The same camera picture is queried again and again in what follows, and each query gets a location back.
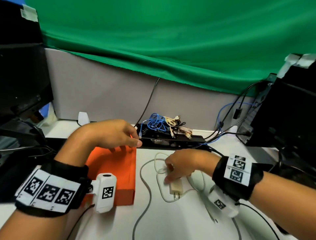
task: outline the orange cardboard box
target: orange cardboard box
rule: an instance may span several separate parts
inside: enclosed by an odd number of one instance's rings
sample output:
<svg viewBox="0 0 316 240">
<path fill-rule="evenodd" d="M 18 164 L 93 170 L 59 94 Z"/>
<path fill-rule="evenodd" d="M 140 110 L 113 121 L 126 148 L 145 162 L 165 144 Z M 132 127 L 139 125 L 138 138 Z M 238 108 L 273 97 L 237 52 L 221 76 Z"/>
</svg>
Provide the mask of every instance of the orange cardboard box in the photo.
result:
<svg viewBox="0 0 316 240">
<path fill-rule="evenodd" d="M 95 180 L 100 173 L 117 178 L 114 206 L 132 205 L 135 196 L 136 148 L 121 146 L 113 149 L 95 148 L 88 157 L 88 177 Z"/>
</svg>

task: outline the white desk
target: white desk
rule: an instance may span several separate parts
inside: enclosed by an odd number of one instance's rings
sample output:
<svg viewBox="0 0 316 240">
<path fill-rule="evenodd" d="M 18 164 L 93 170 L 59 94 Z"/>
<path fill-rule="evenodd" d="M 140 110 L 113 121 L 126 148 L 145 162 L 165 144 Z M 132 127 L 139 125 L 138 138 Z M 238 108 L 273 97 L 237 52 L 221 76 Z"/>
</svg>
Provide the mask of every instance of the white desk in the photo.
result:
<svg viewBox="0 0 316 240">
<path fill-rule="evenodd" d="M 46 137 L 67 138 L 78 125 L 75 121 L 60 120 L 51 127 L 44 127 L 43 132 Z M 194 131 L 194 134 L 207 136 L 209 131 Z M 273 157 L 257 148 L 246 148 L 236 137 L 223 136 L 220 140 L 213 143 L 212 146 L 224 155 L 230 153 L 237 153 L 245 157 L 249 157 L 255 161 L 250 152 L 259 152 L 259 157 L 256 156 L 258 162 L 272 162 Z M 141 166 L 154 158 L 157 152 L 164 152 L 171 154 L 173 151 L 160 151 L 149 149 L 137 150 L 137 164 L 136 164 L 136 193 L 135 201 L 132 206 L 119 206 L 113 208 L 110 212 L 104 214 L 97 214 L 93 210 L 89 210 L 83 217 L 81 225 L 76 236 L 77 240 L 88 239 L 131 239 L 132 229 L 137 218 L 146 208 L 149 201 L 149 193 L 147 188 L 142 183 L 139 177 L 139 170 Z M 209 176 L 206 179 L 206 191 L 214 184 Z M 158 185 L 156 182 L 156 172 L 154 170 L 153 162 L 149 163 L 143 168 L 143 177 L 147 181 L 152 191 L 152 202 L 145 216 L 139 222 L 135 239 L 225 239 L 238 240 L 237 230 L 232 220 L 222 214 L 214 207 L 209 205 L 208 208 L 218 223 L 214 223 L 206 208 L 198 196 L 197 192 L 191 191 L 185 197 L 174 203 L 166 203 L 161 198 Z M 200 172 L 192 175 L 194 183 L 198 188 L 202 188 L 203 182 Z M 183 180 L 184 187 L 189 188 L 186 180 Z M 168 192 L 169 187 L 163 188 L 164 195 L 173 199 L 173 196 Z M 12 204 L 0 205 L 0 227 L 4 224 L 6 219 L 14 211 Z M 292 236 L 284 237 L 273 222 L 266 218 L 278 233 L 279 238 L 295 239 Z M 267 224 L 255 212 L 241 206 L 241 211 L 236 218 L 237 224 L 242 234 L 243 240 L 251 239 L 271 239 L 275 236 Z"/>
</svg>

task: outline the green backdrop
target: green backdrop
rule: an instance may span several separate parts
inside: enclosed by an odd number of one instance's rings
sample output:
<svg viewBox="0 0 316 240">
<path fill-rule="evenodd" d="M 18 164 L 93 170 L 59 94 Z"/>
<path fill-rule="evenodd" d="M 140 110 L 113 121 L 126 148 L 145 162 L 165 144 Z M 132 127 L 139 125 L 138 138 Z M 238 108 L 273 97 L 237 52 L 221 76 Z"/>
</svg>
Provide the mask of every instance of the green backdrop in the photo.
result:
<svg viewBox="0 0 316 240">
<path fill-rule="evenodd" d="M 315 0 L 26 0 L 46 45 L 239 93 L 289 53 L 316 53 Z"/>
</svg>

